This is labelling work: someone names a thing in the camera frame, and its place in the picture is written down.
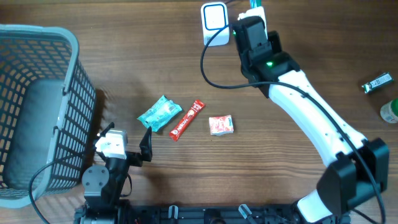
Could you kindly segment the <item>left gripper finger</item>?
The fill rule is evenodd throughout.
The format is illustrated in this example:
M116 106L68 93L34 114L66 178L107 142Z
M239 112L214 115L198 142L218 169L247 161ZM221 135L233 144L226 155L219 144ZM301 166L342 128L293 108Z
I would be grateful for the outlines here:
M152 160L152 128L149 127L142 138L142 141L139 144L141 150L141 159L143 161L151 161Z
M114 123L110 122L107 127L105 127L100 133L97 134L98 137L105 137L106 133L114 128Z

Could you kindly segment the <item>light green wipes packet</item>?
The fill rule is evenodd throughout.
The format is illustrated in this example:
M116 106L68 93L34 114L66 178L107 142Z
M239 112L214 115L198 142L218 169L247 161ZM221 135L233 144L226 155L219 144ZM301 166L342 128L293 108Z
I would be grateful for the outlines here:
M157 132L182 111L180 105L162 95L157 102L137 119L152 132Z

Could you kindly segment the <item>red white packet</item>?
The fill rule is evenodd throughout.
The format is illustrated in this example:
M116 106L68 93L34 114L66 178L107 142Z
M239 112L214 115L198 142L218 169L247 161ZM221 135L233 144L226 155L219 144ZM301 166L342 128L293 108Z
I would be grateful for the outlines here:
M174 141L178 141L183 132L186 130L186 128L189 126L189 124L195 119L197 114L206 106L204 102L200 100L195 100L190 109L187 111L187 113L184 115L184 117L180 120L178 125L169 132L169 136L172 138Z

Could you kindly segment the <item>red white tissue pack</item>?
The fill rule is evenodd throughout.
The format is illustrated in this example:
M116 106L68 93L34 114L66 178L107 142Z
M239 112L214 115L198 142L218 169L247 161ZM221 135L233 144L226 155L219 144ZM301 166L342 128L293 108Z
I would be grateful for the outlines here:
M210 134L220 136L234 132L232 116L209 117Z

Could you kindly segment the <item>long green white package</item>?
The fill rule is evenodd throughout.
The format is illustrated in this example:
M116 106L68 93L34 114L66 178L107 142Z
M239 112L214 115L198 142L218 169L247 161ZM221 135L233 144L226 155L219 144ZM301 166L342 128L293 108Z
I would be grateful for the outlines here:
M249 0L252 9L262 6L261 0Z

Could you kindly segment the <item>green lid jar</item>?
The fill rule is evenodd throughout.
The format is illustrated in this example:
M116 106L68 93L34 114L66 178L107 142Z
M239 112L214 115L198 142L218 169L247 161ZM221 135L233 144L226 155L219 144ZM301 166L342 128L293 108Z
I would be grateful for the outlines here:
M383 105L380 109L380 115L387 123L397 123L397 98Z

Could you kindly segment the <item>small green white box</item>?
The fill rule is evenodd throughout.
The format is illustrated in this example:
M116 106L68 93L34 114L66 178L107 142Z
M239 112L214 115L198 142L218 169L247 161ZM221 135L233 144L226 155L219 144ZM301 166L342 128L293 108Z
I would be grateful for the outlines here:
M371 80L370 82L363 84L361 87L364 90L365 94L368 94L372 91L377 90L378 88L381 88L382 86L392 83L393 81L394 79L391 74L389 72L385 72L379 75L377 78Z

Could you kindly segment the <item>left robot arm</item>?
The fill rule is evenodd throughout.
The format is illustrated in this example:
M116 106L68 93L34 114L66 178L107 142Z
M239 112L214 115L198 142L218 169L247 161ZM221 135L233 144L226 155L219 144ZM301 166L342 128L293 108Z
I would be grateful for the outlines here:
M92 165L82 177L85 204L75 211L77 224L138 223L131 214L131 204L123 194L126 180L132 182L130 167L141 167L152 160L152 128L148 128L139 147L140 152L126 150L127 132L110 123L98 133L94 150L105 165Z

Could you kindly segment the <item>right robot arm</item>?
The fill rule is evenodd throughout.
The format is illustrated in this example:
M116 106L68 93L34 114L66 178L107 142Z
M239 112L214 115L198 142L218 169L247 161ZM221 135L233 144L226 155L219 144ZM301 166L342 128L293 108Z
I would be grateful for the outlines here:
M298 63L282 50L276 31L250 16L232 24L249 83L279 105L318 151L326 170L316 189L297 202L305 223L340 217L387 189L389 149L348 125L315 91Z

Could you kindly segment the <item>white barcode scanner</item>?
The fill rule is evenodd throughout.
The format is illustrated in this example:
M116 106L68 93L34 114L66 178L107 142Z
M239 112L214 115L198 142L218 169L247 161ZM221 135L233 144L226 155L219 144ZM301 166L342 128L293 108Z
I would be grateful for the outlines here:
M209 2L201 7L201 23L203 29L203 44L220 29L229 24L228 10L223 2ZM209 47L226 45L229 42L229 28L223 29L209 44Z

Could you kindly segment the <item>grey plastic mesh basket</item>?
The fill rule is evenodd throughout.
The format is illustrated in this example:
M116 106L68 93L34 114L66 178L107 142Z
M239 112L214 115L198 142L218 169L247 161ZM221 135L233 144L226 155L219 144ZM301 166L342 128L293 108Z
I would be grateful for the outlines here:
M22 208L76 186L96 90L74 34L1 26L1 206Z

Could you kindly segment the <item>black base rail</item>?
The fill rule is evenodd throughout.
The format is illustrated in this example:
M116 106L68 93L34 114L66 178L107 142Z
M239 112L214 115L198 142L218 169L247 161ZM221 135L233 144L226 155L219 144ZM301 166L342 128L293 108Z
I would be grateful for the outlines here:
M116 210L94 212L87 206L76 209L74 223L131 223L131 224L286 224L306 223L298 211L287 204L260 207L169 207L126 204Z

